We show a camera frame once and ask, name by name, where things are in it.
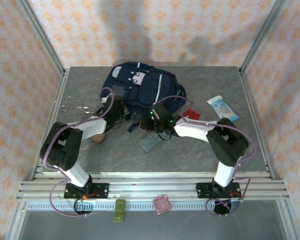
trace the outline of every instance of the aluminum frame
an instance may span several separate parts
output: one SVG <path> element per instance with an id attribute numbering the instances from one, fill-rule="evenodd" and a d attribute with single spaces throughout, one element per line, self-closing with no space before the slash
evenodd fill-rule
<path id="1" fill-rule="evenodd" d="M 60 61 L 53 45 L 51 44 L 44 28 L 40 24 L 35 11 L 31 7 L 31 4 L 28 0 L 15 0 L 19 5 L 20 9 L 23 11 L 25 17 L 28 19 L 31 28 L 33 29 L 34 33 L 38 37 L 39 41 L 41 42 L 43 48 L 45 49 L 46 53 L 48 54 L 49 58 L 51 59 L 55 69 L 58 71 L 60 76 L 63 75 L 65 72 L 65 68 Z"/>
<path id="2" fill-rule="evenodd" d="M 251 64 L 254 56 L 261 47 L 264 39 L 267 37 L 272 25 L 281 12 L 287 0 L 277 0 L 273 5 L 265 23 L 261 27 L 248 55 L 243 61 L 242 66 L 238 69 L 243 90 L 248 102 L 253 124 L 260 143 L 263 159 L 265 160 L 268 172 L 238 172 L 237 177 L 250 176 L 251 182 L 246 193 L 246 200 L 276 200 L 280 211 L 281 221 L 288 239 L 300 240 L 300 228 L 297 218 L 294 214 L 293 207 L 283 180 L 275 179 L 275 172 L 272 160 L 265 148 L 263 138 L 260 133 L 259 123 L 256 118 L 256 112 L 251 102 L 251 92 L 246 86 L 245 71 Z M 63 74 L 64 68 L 58 55 L 53 49 L 47 35 L 39 23 L 33 9 L 27 0 L 17 0 L 21 9 L 28 17 L 31 27 L 39 37 L 44 49 L 47 51 L 53 64 L 60 74 Z M 61 76 L 60 84 L 56 92 L 55 102 L 51 107 L 49 123 L 44 137 L 47 136 L 53 122 L 57 118 L 59 105 L 62 94 L 68 78 L 69 69 L 64 71 Z M 44 172 L 43 166 L 39 164 L 40 158 L 36 160 L 35 167 L 32 171 L 34 181 L 24 181 L 21 184 L 17 197 L 15 211 L 10 218 L 8 231 L 5 239 L 18 239 L 26 212 L 31 209 L 32 203 L 44 200 L 47 202 L 51 187 L 58 183 L 63 177 L 57 172 Z M 155 196 L 169 194 L 171 201 L 182 201 L 195 203 L 198 202 L 195 183 L 210 182 L 214 176 L 213 172 L 155 172 L 155 173 L 95 173 L 92 174 L 93 182 L 110 182 L 107 203 L 113 203 L 117 198 L 123 197 L 128 201 L 142 203 L 152 200 Z M 246 186 L 247 180 L 238 180 L 242 187 Z M 56 203 L 64 203 L 63 191 L 64 185 L 56 188 L 52 199 Z"/>
<path id="3" fill-rule="evenodd" d="M 260 28 L 247 56 L 245 57 L 241 67 L 239 68 L 240 73 L 244 73 L 249 65 L 251 64 L 252 60 L 256 56 L 258 50 L 260 49 L 262 43 L 266 39 L 270 29 L 272 28 L 273 24 L 275 23 L 278 15 L 281 13 L 282 8 L 284 7 L 287 0 L 276 0 L 272 9 L 270 10 L 269 15 L 267 16 L 264 24 Z"/>
<path id="4" fill-rule="evenodd" d="M 59 106 L 60 106 L 60 103 L 61 103 L 61 99 L 62 99 L 62 96 L 64 94 L 64 90 L 65 90 L 65 87 L 66 87 L 66 83 L 67 83 L 67 79 L 68 79 L 68 75 L 69 75 L 69 68 L 65 70 L 64 74 L 60 77 L 60 80 L 59 80 L 59 85 L 55 91 L 55 94 L 54 94 L 54 102 L 50 108 L 50 115 L 49 115 L 49 120 L 48 120 L 48 123 L 47 123 L 47 126 L 45 128 L 45 132 L 44 132 L 44 135 L 40 141 L 40 146 L 42 146 L 45 142 L 45 139 L 47 138 L 48 134 L 49 134 L 49 131 L 52 127 L 52 125 L 54 124 L 54 122 L 56 121 L 57 119 L 57 115 L 58 115 L 58 111 L 59 111 Z M 37 171 L 37 168 L 39 166 L 39 164 L 41 163 L 42 159 L 39 157 L 40 156 L 40 148 L 38 149 L 37 151 L 37 154 L 36 154 L 37 158 L 36 160 L 34 161 L 34 165 L 31 169 L 31 173 L 30 173 L 30 180 L 33 180 L 35 178 L 35 174 L 36 174 L 36 171 Z"/>
<path id="5" fill-rule="evenodd" d="M 273 160 L 269 157 L 270 154 L 266 148 L 266 143 L 264 141 L 264 138 L 262 137 L 262 133 L 261 133 L 261 128 L 260 128 L 260 124 L 259 124 L 259 120 L 256 114 L 256 110 L 254 108 L 253 105 L 253 97 L 252 97 L 252 92 L 251 90 L 247 87 L 247 76 L 245 73 L 240 72 L 239 71 L 239 77 L 242 83 L 242 87 L 243 87 L 243 91 L 246 97 L 246 101 L 248 103 L 249 106 L 249 110 L 251 113 L 251 117 L 252 117 L 252 121 L 253 121 L 253 125 L 255 128 L 255 132 L 256 132 L 256 136 L 258 138 L 259 141 L 259 145 L 260 145 L 260 150 L 263 156 L 263 160 L 265 162 L 265 166 L 271 176 L 272 179 L 276 179 L 276 173 L 275 173 L 275 167 L 274 167 L 274 162 Z"/>

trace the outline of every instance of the wall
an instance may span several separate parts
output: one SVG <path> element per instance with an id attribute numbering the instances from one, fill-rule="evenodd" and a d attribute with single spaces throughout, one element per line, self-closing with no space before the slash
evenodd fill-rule
<path id="1" fill-rule="evenodd" d="M 287 1 L 247 72 L 274 167 L 300 224 L 300 0 Z"/>
<path id="2" fill-rule="evenodd" d="M 29 0 L 66 68 L 240 66 L 275 0 Z"/>
<path id="3" fill-rule="evenodd" d="M 0 239 L 38 154 L 59 75 L 16 0 L 0 0 Z"/>

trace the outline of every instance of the backpack pocket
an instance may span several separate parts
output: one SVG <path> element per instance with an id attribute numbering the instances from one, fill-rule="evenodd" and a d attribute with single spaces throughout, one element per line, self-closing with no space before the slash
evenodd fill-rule
<path id="1" fill-rule="evenodd" d="M 142 85 L 139 88 L 138 99 L 141 103 L 151 106 L 160 100 L 160 96 L 166 96 L 168 90 L 166 87 L 166 79 L 162 74 L 147 73 Z"/>
<path id="2" fill-rule="evenodd" d="M 122 97 L 124 102 L 133 102 L 136 100 L 139 92 L 139 88 L 137 86 L 127 86 L 124 89 L 124 95 Z"/>

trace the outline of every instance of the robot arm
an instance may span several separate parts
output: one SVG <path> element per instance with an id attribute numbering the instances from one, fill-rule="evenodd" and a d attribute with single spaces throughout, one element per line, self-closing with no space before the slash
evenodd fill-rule
<path id="1" fill-rule="evenodd" d="M 156 130 L 167 135 L 208 142 L 219 160 L 211 183 L 214 193 L 218 196 L 222 196 L 233 181 L 235 166 L 249 146 L 248 140 L 241 133 L 221 127 L 222 125 L 236 127 L 227 118 L 218 122 L 207 122 L 182 118 L 180 115 L 172 116 L 161 103 L 153 105 L 150 108 L 150 116 L 140 122 L 140 127 L 145 130 Z"/>
<path id="2" fill-rule="evenodd" d="M 110 102 L 111 98 L 109 97 L 104 107 L 96 115 L 100 116 L 101 111 L 104 113 L 109 108 Z M 111 109 L 103 118 L 80 123 L 75 127 L 65 129 L 53 144 L 47 157 L 47 163 L 60 169 L 69 178 L 70 183 L 67 183 L 67 188 L 71 189 L 72 192 L 76 192 L 76 196 L 87 196 L 93 190 L 91 176 L 77 162 L 81 142 L 94 135 L 109 131 L 114 127 L 116 121 L 123 117 L 124 111 L 122 100 L 115 96 Z M 42 159 L 53 137 L 66 125 L 76 125 L 76 122 L 55 122 L 53 124 L 40 151 Z"/>

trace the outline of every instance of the black mounting plate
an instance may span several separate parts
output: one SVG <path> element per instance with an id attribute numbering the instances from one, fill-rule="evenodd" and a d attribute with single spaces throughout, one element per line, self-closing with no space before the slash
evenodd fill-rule
<path id="1" fill-rule="evenodd" d="M 96 191 L 97 194 L 90 196 L 89 199 L 107 199 L 109 193 L 109 183 L 92 183 L 92 192 Z M 65 187 L 64 196 L 65 199 L 80 199 L 82 194 L 76 194 L 73 191 Z"/>
<path id="2" fill-rule="evenodd" d="M 241 190 L 238 182 L 231 182 L 222 195 L 218 195 L 214 192 L 211 182 L 198 182 L 195 189 L 198 199 L 231 199 L 241 197 Z"/>

